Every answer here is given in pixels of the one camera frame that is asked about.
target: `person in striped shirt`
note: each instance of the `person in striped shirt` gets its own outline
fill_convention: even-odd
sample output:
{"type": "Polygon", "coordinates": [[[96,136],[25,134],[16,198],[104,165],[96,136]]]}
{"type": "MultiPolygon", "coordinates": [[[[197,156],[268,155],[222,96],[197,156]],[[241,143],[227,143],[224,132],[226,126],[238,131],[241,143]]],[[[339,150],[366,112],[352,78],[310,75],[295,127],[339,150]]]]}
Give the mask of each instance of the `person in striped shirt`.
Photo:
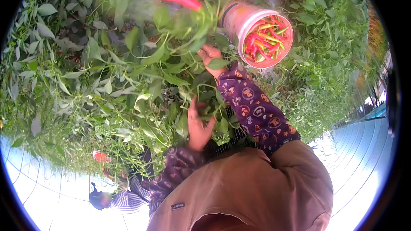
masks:
{"type": "MultiPolygon", "coordinates": [[[[145,146],[142,160],[147,163],[151,161],[151,152],[147,146],[145,146]]],[[[154,174],[151,163],[146,165],[145,169],[149,176],[154,174]]],[[[104,169],[104,175],[114,182],[114,177],[111,177],[108,169],[104,169]]],[[[117,177],[116,181],[118,189],[112,194],[97,191],[95,184],[91,182],[93,191],[90,193],[89,199],[94,208],[98,210],[112,208],[122,213],[131,214],[140,211],[141,207],[148,206],[150,203],[150,181],[147,177],[142,177],[140,173],[137,173],[136,168],[131,168],[129,180],[127,180],[125,172],[122,171],[121,177],[117,177]]]]}

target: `pile of chili peppers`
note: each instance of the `pile of chili peppers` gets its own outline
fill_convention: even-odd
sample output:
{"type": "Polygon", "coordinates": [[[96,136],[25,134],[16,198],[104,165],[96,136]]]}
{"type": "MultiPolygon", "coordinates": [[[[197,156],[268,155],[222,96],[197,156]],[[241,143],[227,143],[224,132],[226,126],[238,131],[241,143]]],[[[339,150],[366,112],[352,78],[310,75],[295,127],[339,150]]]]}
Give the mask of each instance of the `pile of chili peppers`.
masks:
{"type": "Polygon", "coordinates": [[[276,59],[280,48],[285,49],[284,42],[288,38],[284,32],[288,28],[274,15],[254,23],[244,40],[245,57],[254,63],[276,59]]]}

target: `striped shirt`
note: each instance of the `striped shirt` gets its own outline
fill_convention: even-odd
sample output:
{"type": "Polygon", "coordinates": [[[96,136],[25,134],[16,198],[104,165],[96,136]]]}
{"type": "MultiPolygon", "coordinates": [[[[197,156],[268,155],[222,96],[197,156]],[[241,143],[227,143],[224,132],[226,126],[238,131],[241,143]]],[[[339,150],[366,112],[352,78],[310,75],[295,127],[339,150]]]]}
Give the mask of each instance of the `striped shirt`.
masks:
{"type": "Polygon", "coordinates": [[[130,191],[120,191],[113,196],[110,207],[123,213],[131,214],[140,211],[140,207],[148,206],[150,192],[141,186],[136,175],[130,177],[130,191]]]}

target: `pink bucket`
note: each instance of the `pink bucket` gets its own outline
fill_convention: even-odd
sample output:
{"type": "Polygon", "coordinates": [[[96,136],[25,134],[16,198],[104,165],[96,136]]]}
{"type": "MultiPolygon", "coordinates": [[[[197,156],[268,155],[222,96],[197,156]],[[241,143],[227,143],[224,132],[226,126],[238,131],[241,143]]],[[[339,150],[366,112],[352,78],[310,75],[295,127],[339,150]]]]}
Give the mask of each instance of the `pink bucket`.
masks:
{"type": "Polygon", "coordinates": [[[290,51],[294,39],[294,32],[291,27],[290,21],[287,20],[287,18],[285,18],[284,16],[280,15],[279,12],[270,9],[261,9],[258,6],[239,1],[230,2],[224,8],[224,13],[221,20],[219,21],[219,26],[227,30],[227,35],[231,39],[231,41],[235,41],[235,37],[238,37],[238,54],[245,63],[257,69],[272,67],[279,63],[282,59],[284,59],[284,57],[290,51]],[[285,25],[290,27],[285,31],[285,34],[290,39],[284,42],[285,49],[280,49],[276,60],[265,60],[259,63],[250,62],[244,56],[244,39],[254,23],[264,17],[271,15],[277,16],[285,25]]]}

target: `red bucket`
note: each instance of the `red bucket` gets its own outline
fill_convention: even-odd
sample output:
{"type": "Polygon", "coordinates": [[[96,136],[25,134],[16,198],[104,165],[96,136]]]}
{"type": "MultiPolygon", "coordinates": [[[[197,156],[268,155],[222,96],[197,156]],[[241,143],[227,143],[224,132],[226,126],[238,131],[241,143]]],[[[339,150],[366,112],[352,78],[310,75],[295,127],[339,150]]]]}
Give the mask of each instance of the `red bucket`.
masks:
{"type": "Polygon", "coordinates": [[[219,21],[219,26],[227,30],[227,35],[231,41],[235,41],[235,37],[238,37],[238,54],[245,63],[257,69],[273,67],[284,59],[290,51],[294,39],[294,32],[290,21],[280,15],[279,12],[270,9],[261,9],[258,6],[239,1],[230,2],[224,8],[224,13],[219,21]],[[288,41],[284,42],[285,49],[280,48],[276,60],[265,60],[259,63],[250,62],[244,56],[244,39],[254,23],[271,15],[277,16],[286,26],[290,27],[285,31],[285,34],[289,38],[288,41]]]}

